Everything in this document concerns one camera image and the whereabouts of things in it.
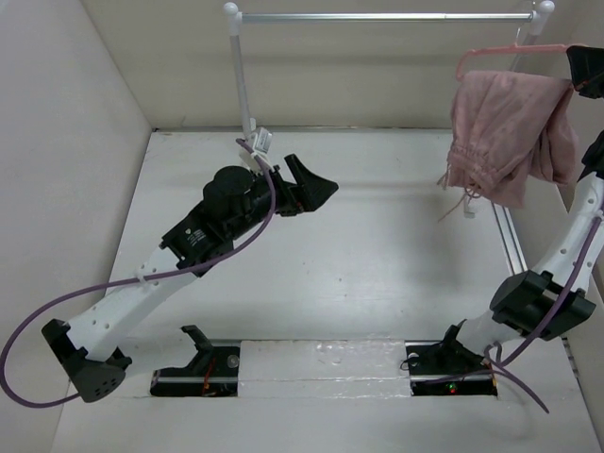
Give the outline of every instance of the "white panel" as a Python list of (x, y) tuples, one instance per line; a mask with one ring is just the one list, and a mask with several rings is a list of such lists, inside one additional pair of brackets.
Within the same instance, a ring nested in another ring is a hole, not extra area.
[[(237, 162), (237, 136), (153, 135), (113, 277), (156, 246), (216, 170)], [(156, 399), (149, 376), (129, 379), (97, 404), (65, 407), (54, 451), (599, 451), (560, 341), (535, 344), (512, 367), (550, 415), (507, 382), (498, 399), (406, 397), (398, 342), (379, 350), (380, 338), (442, 337), (484, 312), (509, 274), (488, 205), (475, 220), (458, 210), (437, 222), (459, 200), (435, 185), (450, 140), (434, 131), (277, 133), (274, 162), (295, 152), (340, 191), (315, 213), (276, 218), (135, 334), (160, 340), (197, 324), (210, 338), (322, 342), (245, 344), (239, 398)], [(355, 360), (354, 348), (333, 342), (346, 339), (369, 347)], [(343, 388), (344, 375), (352, 380)]]
[[(149, 125), (77, 0), (0, 0), (0, 344), (49, 299), (106, 279)], [(8, 358), (8, 379), (35, 401), (67, 378), (40, 327)], [(60, 408), (35, 411), (0, 393), (0, 449), (47, 452)]]
[[(586, 0), (557, 0), (543, 42), (566, 42)], [(154, 126), (240, 123), (224, 0), (84, 0)], [(518, 0), (240, 0), (244, 12), (509, 12)], [(253, 115), (262, 125), (449, 127), (455, 66), (507, 45), (518, 25), (244, 25)], [(511, 58), (478, 67), (505, 69)]]

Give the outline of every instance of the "white tabletop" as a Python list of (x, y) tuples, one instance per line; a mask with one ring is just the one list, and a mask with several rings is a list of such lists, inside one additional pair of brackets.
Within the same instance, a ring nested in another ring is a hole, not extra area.
[[(130, 274), (213, 174), (237, 164), (237, 137), (153, 134), (112, 278)], [(277, 133), (273, 163), (295, 153), (340, 190), (315, 213), (277, 217), (133, 333), (197, 324), (211, 339), (420, 340), (481, 314), (510, 269), (486, 201), (474, 220), (458, 210), (437, 222), (461, 196), (436, 185), (449, 144), (439, 131)], [(600, 451), (560, 341), (535, 344), (512, 370), (550, 415), (505, 383), (498, 399), (292, 397), (266, 385), (210, 401), (151, 397), (142, 376), (93, 405), (67, 405), (53, 451)]]

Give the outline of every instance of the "white rack post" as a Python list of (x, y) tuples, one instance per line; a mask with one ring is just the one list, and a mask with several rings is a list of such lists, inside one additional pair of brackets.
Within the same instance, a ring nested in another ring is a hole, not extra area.
[[(514, 23), (530, 24), (530, 31), (523, 42), (524, 45), (535, 43), (545, 27), (547, 19), (554, 11), (554, 2), (545, 0), (526, 13), (293, 13), (293, 14), (243, 14), (234, 3), (225, 4), (225, 14), (228, 18), (228, 33), (230, 48), (237, 78), (237, 94), (242, 118), (243, 134), (246, 139), (255, 128), (254, 120), (249, 112), (247, 91), (243, 76), (242, 48), (239, 39), (243, 24), (332, 24), (339, 22), (483, 22), (483, 23)], [(512, 69), (517, 66), (519, 58), (514, 60)]]

